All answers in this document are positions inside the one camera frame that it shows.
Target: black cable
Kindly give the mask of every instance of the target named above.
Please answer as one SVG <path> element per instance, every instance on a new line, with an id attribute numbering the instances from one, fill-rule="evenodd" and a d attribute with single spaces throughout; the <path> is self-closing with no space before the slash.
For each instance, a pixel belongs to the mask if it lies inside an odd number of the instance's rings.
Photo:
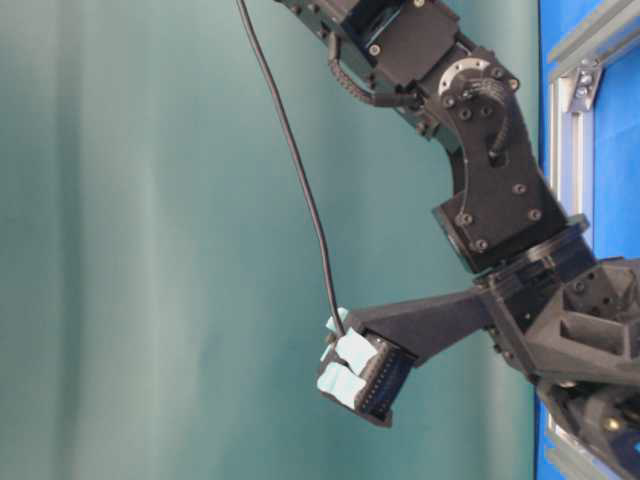
<path id="1" fill-rule="evenodd" d="M 311 213 L 311 220 L 313 221 L 313 226 L 315 228 L 318 241 L 320 242 L 322 267 L 324 270 L 324 284 L 327 289 L 327 295 L 329 297 L 331 316 L 333 317 L 333 321 L 336 326 L 337 335 L 341 337 L 344 335 L 344 326 L 342 324 L 340 314 L 338 313 L 338 302 L 336 300 L 336 293 L 333 287 L 333 276 L 331 274 L 331 263 L 329 260 L 327 239 L 324 234 L 324 229 L 322 228 L 322 222 L 320 220 L 320 215 L 318 214 L 318 208 L 316 206 L 315 199 L 313 198 L 313 193 L 311 192 L 311 187 L 309 186 L 309 180 L 307 179 L 307 174 L 304 170 L 302 159 L 300 158 L 300 151 L 298 150 L 298 145 L 293 136 L 293 132 L 291 131 L 291 125 L 289 124 L 289 119 L 284 109 L 282 98 L 280 97 L 280 92 L 278 91 L 278 86 L 273 79 L 271 69 L 269 68 L 269 64 L 264 57 L 262 47 L 260 46 L 260 42 L 258 41 L 258 37 L 253 28 L 253 24 L 251 23 L 251 18 L 249 17 L 247 6 L 244 3 L 244 0 L 236 0 L 236 5 L 238 6 L 238 10 L 240 11 L 240 18 L 242 19 L 242 24 L 244 25 L 247 37 L 249 37 L 249 42 L 251 43 L 253 52 L 258 59 L 260 69 L 262 70 L 265 80 L 267 81 L 267 86 L 269 87 L 271 96 L 273 97 L 273 103 L 275 104 L 284 136 L 287 140 L 287 144 L 289 145 L 289 150 L 291 151 L 291 157 L 298 174 L 298 180 L 300 181 L 300 185 L 302 186 L 302 193 L 304 194 L 304 199 L 307 203 L 307 207 L 309 208 L 309 213 Z"/>
<path id="2" fill-rule="evenodd" d="M 481 95 L 498 102 L 504 109 L 504 119 L 502 126 L 496 136 L 493 145 L 489 149 L 491 158 L 499 157 L 509 143 L 511 135 L 511 117 L 515 109 L 515 97 L 507 91 L 504 83 L 494 80 L 493 78 L 476 79 L 469 82 L 469 92 L 471 95 Z"/>
<path id="3" fill-rule="evenodd" d="M 329 70 L 349 94 L 367 105 L 382 108 L 408 107 L 418 103 L 414 95 L 394 93 L 369 93 L 360 88 L 340 66 L 340 38 L 335 32 L 329 35 Z"/>

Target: screw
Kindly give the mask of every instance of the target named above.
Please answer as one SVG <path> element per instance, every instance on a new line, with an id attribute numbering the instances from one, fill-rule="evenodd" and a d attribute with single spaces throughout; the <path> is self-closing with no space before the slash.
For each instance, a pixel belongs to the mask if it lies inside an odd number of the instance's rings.
<path id="1" fill-rule="evenodd" d="M 471 225 L 473 223 L 473 215 L 469 213 L 461 213 L 456 217 L 456 223 L 459 227 Z"/>
<path id="2" fill-rule="evenodd" d="M 502 77 L 504 77 L 504 70 L 500 67 L 495 67 L 493 70 L 491 70 L 491 76 L 496 80 L 500 80 Z"/>
<path id="3" fill-rule="evenodd" d="M 604 429 L 609 432 L 617 432 L 620 430 L 620 420 L 614 417 L 609 417 L 604 421 Z"/>
<path id="4" fill-rule="evenodd" d="M 466 122 L 468 120 L 471 120 L 473 113 L 471 112 L 470 109 L 463 108 L 462 110 L 460 110 L 460 113 L 458 114 L 458 116 L 460 117 L 460 120 L 462 120 L 463 122 Z"/>
<path id="5" fill-rule="evenodd" d="M 524 195 L 525 193 L 527 193 L 527 186 L 521 183 L 518 183 L 513 186 L 513 193 L 515 195 Z"/>
<path id="6" fill-rule="evenodd" d="M 534 208 L 533 210 L 529 210 L 529 220 L 537 222 L 541 218 L 542 218 L 542 212 L 540 210 L 538 210 L 537 208 Z"/>
<path id="7" fill-rule="evenodd" d="M 580 85 L 589 86 L 593 83 L 593 75 L 587 72 L 582 72 L 580 76 Z"/>
<path id="8" fill-rule="evenodd" d="M 444 97 L 444 100 L 442 101 L 442 104 L 444 105 L 444 108 L 453 108 L 456 105 L 456 99 L 453 98 L 451 95 L 448 95 L 446 97 Z"/>
<path id="9" fill-rule="evenodd" d="M 476 249 L 480 253 L 484 252 L 487 248 L 489 248 L 489 243 L 487 243 L 486 240 L 480 239 L 476 242 Z"/>

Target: green fabric backdrop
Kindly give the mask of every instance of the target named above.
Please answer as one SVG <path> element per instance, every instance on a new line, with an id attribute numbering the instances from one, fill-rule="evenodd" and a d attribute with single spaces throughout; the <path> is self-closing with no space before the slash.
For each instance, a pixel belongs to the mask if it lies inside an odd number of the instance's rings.
<path id="1" fill-rule="evenodd" d="M 430 215 L 451 191 L 440 148 L 341 91 L 282 7 L 249 3 L 340 303 L 467 288 Z M 450 3 L 520 76 L 535 130 L 536 2 Z M 233 2 L 0 12 L 0 478 L 532 477 L 532 389 L 483 335 L 414 372 L 390 431 L 315 391 L 317 243 Z"/>

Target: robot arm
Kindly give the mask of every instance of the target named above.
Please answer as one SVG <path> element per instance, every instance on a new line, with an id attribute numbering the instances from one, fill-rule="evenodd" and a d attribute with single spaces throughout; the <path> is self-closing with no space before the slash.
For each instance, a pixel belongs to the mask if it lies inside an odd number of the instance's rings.
<path id="1" fill-rule="evenodd" d="M 566 431 L 640 478 L 640 262 L 597 262 L 586 219 L 565 216 L 537 167 L 518 79 L 439 0 L 278 3 L 327 45 L 351 95 L 443 145 L 453 196 L 434 215 L 481 274 L 462 293 L 350 312 L 347 334 L 330 337 L 320 390 L 389 426 L 411 368 L 484 329 Z"/>

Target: blue surface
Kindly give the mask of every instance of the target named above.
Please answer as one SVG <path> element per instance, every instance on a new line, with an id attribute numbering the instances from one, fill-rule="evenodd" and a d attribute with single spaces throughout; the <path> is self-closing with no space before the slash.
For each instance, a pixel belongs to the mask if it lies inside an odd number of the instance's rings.
<path id="1" fill-rule="evenodd" d="M 607 68 L 595 110 L 595 252 L 640 257 L 640 49 Z"/>
<path id="2" fill-rule="evenodd" d="M 549 165 L 549 88 L 548 78 L 555 64 L 549 64 L 547 58 L 553 47 L 573 30 L 601 0 L 571 0 L 558 2 L 554 0 L 540 0 L 540 54 L 541 54 L 541 123 L 540 128 L 540 158 L 545 171 Z M 556 470 L 545 458 L 545 451 L 553 448 L 553 442 L 545 435 L 547 411 L 539 401 L 536 401 L 536 418 L 538 420 L 537 442 L 537 478 L 538 480 L 563 480 L 564 476 Z"/>

